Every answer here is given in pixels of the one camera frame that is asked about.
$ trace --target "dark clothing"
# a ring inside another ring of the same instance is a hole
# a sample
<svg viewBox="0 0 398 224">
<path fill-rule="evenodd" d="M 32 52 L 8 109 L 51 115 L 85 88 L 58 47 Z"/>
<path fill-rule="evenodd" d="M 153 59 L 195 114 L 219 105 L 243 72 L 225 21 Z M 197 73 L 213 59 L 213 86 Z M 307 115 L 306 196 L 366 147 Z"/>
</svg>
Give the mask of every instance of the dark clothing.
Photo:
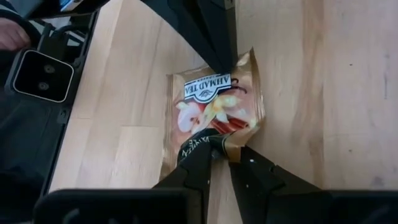
<svg viewBox="0 0 398 224">
<path fill-rule="evenodd" d="M 39 43 L 36 28 L 5 0 L 0 0 L 0 17 L 18 23 L 32 46 Z M 48 108 L 5 95 L 4 84 L 15 54 L 0 50 L 0 223 L 31 220 L 44 182 L 43 172 L 35 163 L 39 162 L 40 139 L 50 113 Z"/>
</svg>

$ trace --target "camera lens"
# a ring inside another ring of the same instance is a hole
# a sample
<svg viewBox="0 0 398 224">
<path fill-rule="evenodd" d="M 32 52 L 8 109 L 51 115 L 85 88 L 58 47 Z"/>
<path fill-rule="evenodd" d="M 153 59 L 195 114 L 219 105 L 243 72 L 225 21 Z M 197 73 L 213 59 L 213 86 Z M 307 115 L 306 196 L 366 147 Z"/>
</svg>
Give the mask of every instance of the camera lens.
<svg viewBox="0 0 398 224">
<path fill-rule="evenodd" d="M 44 65 L 44 71 L 48 74 L 53 74 L 55 72 L 55 68 L 52 65 Z"/>
<path fill-rule="evenodd" d="M 39 90 L 48 90 L 48 88 L 50 88 L 50 85 L 48 83 L 45 82 L 40 82 L 37 87 L 39 88 Z"/>
</svg>

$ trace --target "light wood surface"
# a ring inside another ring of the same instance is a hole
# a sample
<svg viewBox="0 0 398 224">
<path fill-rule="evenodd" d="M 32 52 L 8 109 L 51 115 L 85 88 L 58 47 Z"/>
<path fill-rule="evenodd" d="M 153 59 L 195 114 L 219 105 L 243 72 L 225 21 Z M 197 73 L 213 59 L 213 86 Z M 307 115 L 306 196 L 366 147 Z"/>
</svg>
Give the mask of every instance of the light wood surface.
<svg viewBox="0 0 398 224">
<path fill-rule="evenodd" d="M 398 1 L 240 0 L 267 124 L 249 143 L 327 189 L 398 189 Z M 99 16 L 51 189 L 142 188 L 159 176 L 165 74 L 203 60 L 138 0 Z M 209 223 L 241 223 L 225 162 Z"/>
</svg>

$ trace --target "camera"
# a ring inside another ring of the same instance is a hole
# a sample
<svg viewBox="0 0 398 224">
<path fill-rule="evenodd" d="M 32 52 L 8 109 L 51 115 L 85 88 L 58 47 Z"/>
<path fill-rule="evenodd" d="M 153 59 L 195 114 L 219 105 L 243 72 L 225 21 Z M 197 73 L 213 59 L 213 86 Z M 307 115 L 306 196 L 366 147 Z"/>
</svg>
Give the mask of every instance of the camera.
<svg viewBox="0 0 398 224">
<path fill-rule="evenodd" d="M 74 74 L 71 65 L 32 49 L 18 57 L 7 80 L 8 89 L 54 103 L 67 99 Z"/>
</svg>

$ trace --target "apple slice illustration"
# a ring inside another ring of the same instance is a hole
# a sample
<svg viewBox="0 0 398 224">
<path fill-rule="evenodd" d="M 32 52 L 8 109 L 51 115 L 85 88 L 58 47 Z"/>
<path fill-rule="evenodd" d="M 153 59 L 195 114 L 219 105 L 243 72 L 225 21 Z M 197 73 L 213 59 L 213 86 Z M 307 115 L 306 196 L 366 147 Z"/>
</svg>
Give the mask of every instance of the apple slice illustration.
<svg viewBox="0 0 398 224">
<path fill-rule="evenodd" d="M 198 118 L 202 114 L 200 107 L 194 102 L 179 102 L 176 107 L 180 110 L 177 121 L 179 130 L 183 133 L 191 131 L 199 122 Z"/>
</svg>

